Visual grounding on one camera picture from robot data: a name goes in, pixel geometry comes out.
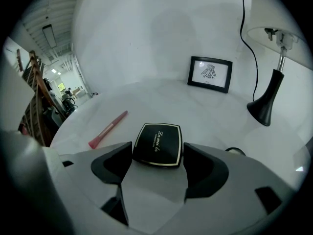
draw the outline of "cable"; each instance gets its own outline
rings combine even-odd
[[[256,82],[255,82],[255,88],[254,88],[254,92],[253,92],[253,101],[254,101],[254,94],[255,94],[255,91],[256,91],[256,88],[258,87],[258,80],[259,80],[259,70],[258,70],[258,62],[256,61],[256,57],[255,57],[255,54],[253,52],[253,50],[251,49],[251,47],[243,40],[243,37],[242,37],[242,31],[243,31],[243,27],[244,27],[244,22],[245,22],[245,16],[246,16],[246,13],[245,13],[245,0],[243,0],[243,9],[244,9],[244,14],[243,14],[243,20],[241,22],[241,26],[240,26],[240,38],[241,40],[244,42],[244,44],[251,50],[253,56],[254,56],[254,59],[255,59],[255,64],[256,64]]]

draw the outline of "framed drawing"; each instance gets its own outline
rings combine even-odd
[[[228,93],[232,66],[222,59],[191,57],[187,84]]]

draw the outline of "black compact case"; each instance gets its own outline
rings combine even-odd
[[[179,167],[181,156],[182,137],[178,125],[143,125],[134,146],[134,160],[158,167]]]

